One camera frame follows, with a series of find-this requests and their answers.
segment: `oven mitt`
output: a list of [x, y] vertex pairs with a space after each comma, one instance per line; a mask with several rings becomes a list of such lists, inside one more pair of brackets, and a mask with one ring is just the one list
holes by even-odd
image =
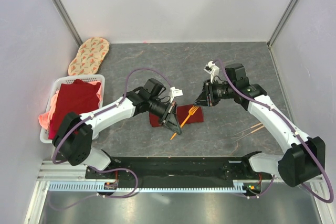
[[70, 63], [68, 73], [70, 76], [80, 74], [95, 74], [110, 48], [107, 40], [93, 37], [85, 41], [75, 59]]

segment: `white bracket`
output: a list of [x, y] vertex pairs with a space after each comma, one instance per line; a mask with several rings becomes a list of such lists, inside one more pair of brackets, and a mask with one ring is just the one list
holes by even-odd
[[181, 97], [183, 95], [182, 89], [176, 89], [175, 87], [171, 87], [169, 91], [170, 103], [173, 102], [175, 97]]
[[33, 195], [30, 199], [30, 204], [24, 220], [24, 224], [40, 223], [43, 206], [45, 204], [49, 181], [37, 181], [35, 184]]
[[216, 66], [212, 61], [209, 61], [204, 67], [204, 71], [210, 74], [210, 81], [214, 83], [215, 77], [219, 75], [219, 67]]

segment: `red towel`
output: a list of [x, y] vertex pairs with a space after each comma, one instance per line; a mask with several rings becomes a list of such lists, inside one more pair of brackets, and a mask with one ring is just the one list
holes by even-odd
[[[183, 121], [186, 119], [186, 117], [189, 115], [189, 110], [193, 105], [184, 105], [184, 106], [178, 106], [177, 107], [177, 119], [179, 124], [183, 123]], [[149, 113], [149, 122], [151, 123], [152, 127], [159, 127], [161, 125], [159, 125], [159, 117]], [[189, 123], [203, 123], [204, 119], [203, 119], [203, 112], [202, 112], [202, 108], [199, 107], [195, 114], [193, 114], [192, 116], [190, 116], [190, 118], [188, 119], [188, 121], [186, 121], [185, 124], [189, 124]]]
[[49, 139], [53, 139], [63, 118], [71, 111], [76, 114], [98, 109], [97, 92], [101, 83], [96, 85], [75, 80], [72, 84], [62, 84], [56, 102], [56, 109], [50, 121]]

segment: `orange fork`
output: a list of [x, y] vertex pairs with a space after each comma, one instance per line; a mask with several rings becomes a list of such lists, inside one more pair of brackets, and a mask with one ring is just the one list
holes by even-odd
[[192, 106], [189, 109], [189, 114], [187, 116], [187, 118], [183, 121], [183, 123], [181, 124], [181, 128], [183, 127], [183, 125], [186, 123], [186, 121], [188, 121], [188, 119], [190, 118], [190, 116], [192, 116], [193, 114], [195, 114], [195, 112], [198, 110], [198, 106]]

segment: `white robotic arm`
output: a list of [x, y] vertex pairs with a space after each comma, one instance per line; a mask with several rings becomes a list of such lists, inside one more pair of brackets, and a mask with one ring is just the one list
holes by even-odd
[[170, 101], [165, 103], [159, 98], [162, 90], [165, 90], [163, 84], [151, 78], [143, 87], [128, 92], [125, 98], [120, 97], [100, 109], [81, 115], [69, 113], [53, 139], [53, 145], [57, 147], [69, 130], [84, 120], [85, 123], [67, 137], [59, 151], [71, 165], [85, 164], [104, 170], [111, 163], [111, 158], [104, 151], [91, 147], [92, 139], [96, 139], [99, 132], [121, 120], [148, 111], [158, 116], [159, 123], [164, 127], [180, 135], [182, 131], [176, 117], [177, 104], [173, 99], [181, 96], [182, 90], [171, 87]]
[[[227, 81], [214, 80], [214, 74], [218, 74], [219, 68], [211, 61], [204, 70], [211, 75], [209, 80], [204, 81], [202, 93], [196, 99], [194, 105], [215, 106], [221, 99], [233, 99], [246, 111], [254, 115], [272, 134], [280, 145], [284, 155], [271, 155], [261, 152], [253, 152], [246, 155], [249, 168], [255, 172], [265, 172], [280, 176], [289, 186], [297, 186], [311, 178], [321, 174], [316, 163], [308, 155], [296, 135], [300, 135], [308, 145], [315, 157], [324, 167], [325, 144], [319, 137], [310, 138], [309, 135], [293, 123], [280, 112], [267, 95], [266, 91], [258, 84], [250, 84], [246, 77], [245, 68], [242, 64], [232, 64], [225, 68], [226, 74], [234, 87], [244, 96], [260, 102], [251, 102], [239, 95]], [[283, 118], [274, 113], [277, 110]], [[293, 134], [285, 119], [296, 130]]]

